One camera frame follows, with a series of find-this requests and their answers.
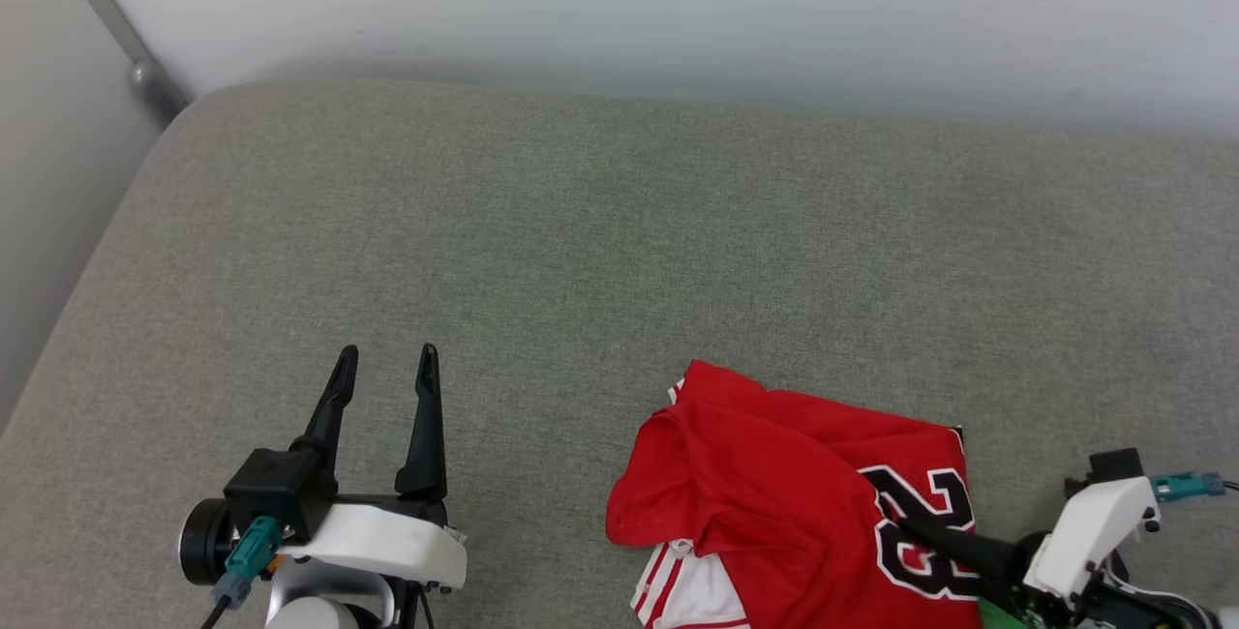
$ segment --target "black number with white outline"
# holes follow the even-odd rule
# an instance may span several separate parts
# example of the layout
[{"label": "black number with white outline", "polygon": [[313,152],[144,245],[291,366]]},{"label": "black number with white outline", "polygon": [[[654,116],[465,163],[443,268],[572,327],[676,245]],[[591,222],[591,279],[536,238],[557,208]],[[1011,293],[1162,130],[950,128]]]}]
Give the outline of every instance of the black number with white outline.
[{"label": "black number with white outline", "polygon": [[[970,530],[975,523],[964,478],[954,469],[934,469],[927,473],[929,490],[942,497],[945,503],[945,506],[938,508],[924,500],[916,488],[890,467],[867,467],[860,473],[877,489],[876,503],[882,510],[882,519],[875,526],[877,563],[886,577],[896,586],[927,598],[975,601],[980,597],[980,578],[975,573],[917,545],[893,520],[928,516],[948,527]],[[916,561],[909,562],[909,556],[914,556]]]}]

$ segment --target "red jersey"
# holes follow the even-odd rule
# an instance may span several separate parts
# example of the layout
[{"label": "red jersey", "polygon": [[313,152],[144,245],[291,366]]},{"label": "red jersey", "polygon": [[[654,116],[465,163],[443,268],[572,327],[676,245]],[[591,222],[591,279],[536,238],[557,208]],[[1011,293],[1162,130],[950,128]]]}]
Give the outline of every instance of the red jersey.
[{"label": "red jersey", "polygon": [[[980,628],[978,577],[895,523],[973,529],[955,431],[767,391],[701,362],[675,396],[642,426],[611,493],[612,542],[717,555],[755,629]],[[648,627],[654,604],[638,610]]]}]

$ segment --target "white panel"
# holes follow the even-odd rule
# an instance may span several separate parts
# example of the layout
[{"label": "white panel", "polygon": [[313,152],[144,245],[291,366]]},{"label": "white panel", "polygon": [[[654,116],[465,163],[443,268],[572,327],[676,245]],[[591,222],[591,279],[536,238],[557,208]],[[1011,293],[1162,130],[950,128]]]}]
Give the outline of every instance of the white panel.
[{"label": "white panel", "polygon": [[119,0],[196,94],[392,74],[1239,131],[1239,0]]},{"label": "white panel", "polygon": [[0,0],[0,430],[159,135],[85,0]]}]

